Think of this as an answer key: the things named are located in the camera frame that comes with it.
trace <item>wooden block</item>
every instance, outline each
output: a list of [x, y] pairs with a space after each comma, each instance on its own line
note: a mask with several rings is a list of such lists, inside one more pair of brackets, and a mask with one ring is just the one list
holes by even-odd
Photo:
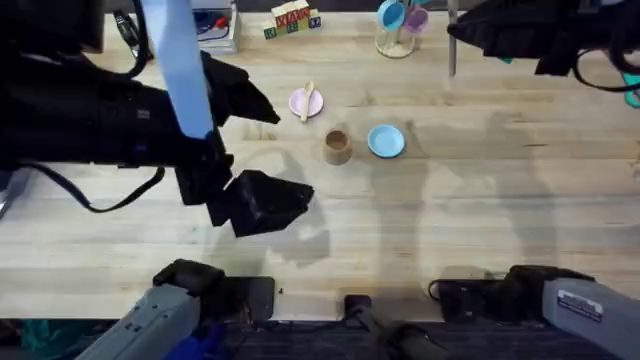
[[309, 3], [307, 2], [307, 0], [296, 0], [294, 1], [294, 4], [296, 6], [296, 9], [298, 10], [309, 7]]
[[275, 19], [271, 19], [265, 22], [263, 31], [264, 31], [264, 38], [267, 40], [273, 39], [274, 37], [278, 36], [278, 33], [276, 32]]
[[288, 33], [287, 26], [276, 28], [276, 34], [278, 34], [278, 36], [287, 35]]
[[309, 29], [315, 29], [322, 26], [322, 21], [320, 20], [320, 13], [317, 9], [311, 10], [309, 18]]
[[306, 19], [309, 17], [309, 3], [306, 0], [297, 0], [294, 2], [296, 10], [298, 11], [298, 20]]
[[291, 34], [291, 33], [297, 32], [298, 30], [299, 30], [299, 28], [298, 28], [298, 22], [297, 21], [287, 24], [287, 33]]
[[277, 18], [278, 16], [282, 15], [282, 8], [280, 6], [276, 6], [274, 8], [271, 8], [271, 15], [273, 15], [273, 18]]
[[276, 21], [276, 27], [287, 26], [287, 12], [283, 8], [283, 5], [272, 8], [271, 15], [273, 15], [273, 18]]
[[270, 39], [273, 39], [273, 38], [275, 38], [277, 36], [278, 36], [278, 33], [277, 33], [275, 27], [264, 29], [264, 38], [265, 39], [270, 40]]
[[298, 9], [298, 20], [308, 19], [310, 15], [310, 10], [308, 7]]
[[309, 29], [309, 19], [298, 20], [298, 31]]
[[294, 2], [289, 2], [282, 5], [284, 10], [287, 12], [287, 24], [298, 21], [298, 9]]

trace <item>blue cup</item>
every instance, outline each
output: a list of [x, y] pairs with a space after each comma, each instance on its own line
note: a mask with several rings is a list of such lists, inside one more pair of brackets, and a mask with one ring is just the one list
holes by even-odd
[[404, 5], [397, 0], [385, 0], [378, 8], [378, 22], [386, 31], [394, 31], [404, 23]]

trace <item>brown cup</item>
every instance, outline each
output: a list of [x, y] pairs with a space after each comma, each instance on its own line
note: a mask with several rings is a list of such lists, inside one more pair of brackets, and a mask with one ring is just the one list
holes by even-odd
[[351, 153], [351, 139], [342, 130], [330, 130], [324, 138], [324, 160], [331, 165], [342, 165], [349, 161]]

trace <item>cable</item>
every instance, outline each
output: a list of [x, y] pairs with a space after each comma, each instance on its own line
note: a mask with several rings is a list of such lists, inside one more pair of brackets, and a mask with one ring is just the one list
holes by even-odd
[[75, 186], [74, 183], [72, 183], [69, 179], [65, 178], [64, 176], [62, 176], [62, 174], [56, 172], [50, 167], [43, 164], [30, 163], [30, 162], [22, 162], [22, 163], [19, 163], [18, 166], [40, 171], [41, 173], [46, 175], [49, 179], [51, 179], [53, 182], [58, 184], [65, 191], [67, 191], [85, 209], [98, 214], [117, 210], [131, 204], [132, 202], [137, 200], [140, 196], [142, 196], [142, 194], [144, 194], [147, 190], [151, 189], [156, 184], [158, 184], [162, 180], [165, 174], [164, 168], [162, 167], [157, 168], [155, 174], [151, 177], [151, 179], [147, 180], [145, 183], [143, 183], [138, 188], [133, 190], [133, 192], [129, 194], [127, 197], [125, 197], [123, 200], [106, 209], [98, 209], [93, 207], [93, 205], [91, 205], [91, 202], [89, 201], [89, 199], [87, 199], [84, 193], [82, 193], [82, 191], [78, 189], [78, 187]]
[[594, 89], [598, 89], [598, 90], [602, 90], [602, 91], [608, 91], [608, 92], [614, 92], [614, 93], [621, 93], [621, 92], [627, 92], [627, 91], [635, 91], [635, 90], [640, 90], [640, 84], [635, 84], [635, 85], [628, 85], [628, 86], [602, 86], [602, 85], [596, 85], [594, 83], [591, 83], [589, 81], [587, 81], [583, 76], [582, 73], [580, 72], [580, 68], [579, 68], [579, 63], [580, 63], [580, 58], [590, 52], [595, 51], [595, 49], [590, 49], [590, 50], [585, 50], [583, 52], [581, 52], [580, 54], [578, 54], [578, 56], [576, 57], [576, 62], [573, 65], [573, 75], [576, 77], [576, 80], [578, 80], [581, 84], [592, 87]]
[[[638, 15], [640, 15], [640, 1], [629, 1], [629, 4], [621, 8], [620, 11], [620, 19], [611, 32], [611, 42], [608, 50], [609, 59], [611, 61], [611, 64], [613, 64], [613, 66], [615, 66], [616, 69], [618, 69], [618, 71], [620, 72], [628, 74], [640, 74], [640, 66], [630, 64], [624, 56], [624, 50], [627, 44], [627, 34], [629, 33], [629, 29], [634, 26]], [[575, 63], [572, 67], [573, 75], [576, 77], [576, 80], [578, 80], [583, 85], [614, 93], [640, 90], [640, 84], [628, 86], [602, 86], [587, 81], [580, 72], [579, 63], [582, 56], [592, 51], [595, 51], [595, 49], [585, 50], [576, 56]]]
[[133, 0], [133, 9], [136, 13], [136, 20], [138, 20], [138, 41], [140, 42], [138, 57], [136, 57], [136, 62], [124, 75], [129, 79], [133, 79], [134, 77], [140, 75], [144, 67], [147, 65], [147, 60], [149, 58], [149, 36], [147, 34], [147, 22], [144, 18], [144, 11], [142, 10], [142, 3], [140, 0]]

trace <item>small blue bowl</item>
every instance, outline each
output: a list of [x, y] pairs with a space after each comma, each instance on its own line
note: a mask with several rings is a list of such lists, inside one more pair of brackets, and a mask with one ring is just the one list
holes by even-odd
[[393, 158], [404, 150], [404, 136], [395, 126], [378, 125], [367, 136], [367, 145], [375, 155], [381, 158]]

